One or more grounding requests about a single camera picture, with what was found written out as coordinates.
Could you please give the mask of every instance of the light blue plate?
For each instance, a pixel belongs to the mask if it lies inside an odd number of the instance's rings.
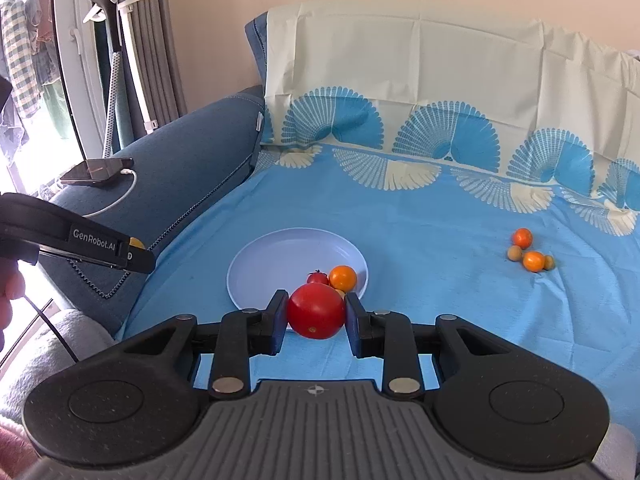
[[[350,241],[321,229],[282,229],[248,243],[229,265],[226,290],[236,307],[264,309],[279,288],[293,294],[310,272],[329,273],[338,265],[356,271],[354,292],[361,298],[367,288],[367,263]]]

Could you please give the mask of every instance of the ridged gray surface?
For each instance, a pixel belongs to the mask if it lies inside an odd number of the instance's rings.
[[[42,459],[33,480],[602,480],[591,465],[539,474],[498,470],[444,441],[420,406],[380,396],[370,381],[263,381],[217,402],[180,446],[117,470]]]

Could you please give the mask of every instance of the black phone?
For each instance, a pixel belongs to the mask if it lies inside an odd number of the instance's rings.
[[[60,177],[67,186],[104,186],[118,178],[122,170],[133,168],[132,158],[89,158]]]

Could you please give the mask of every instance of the orange tomato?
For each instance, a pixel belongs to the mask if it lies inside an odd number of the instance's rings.
[[[343,292],[350,292],[356,286],[358,276],[356,271],[347,265],[339,265],[329,272],[329,284]]]
[[[517,245],[521,249],[527,249],[533,243],[533,234],[522,227],[514,232],[511,239],[513,240],[513,245]]]
[[[545,268],[545,255],[538,251],[527,251],[522,257],[522,264],[531,272],[540,272]]]

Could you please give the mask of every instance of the sofa armrest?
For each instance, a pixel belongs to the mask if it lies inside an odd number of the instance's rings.
[[[115,156],[132,157],[138,183],[127,199],[93,218],[140,239],[156,256],[191,221],[241,184],[259,149],[264,100],[239,92],[163,126]],[[132,177],[107,188],[69,186],[53,202],[87,214],[115,202]],[[64,302],[114,334],[146,276],[42,255],[40,262]]]

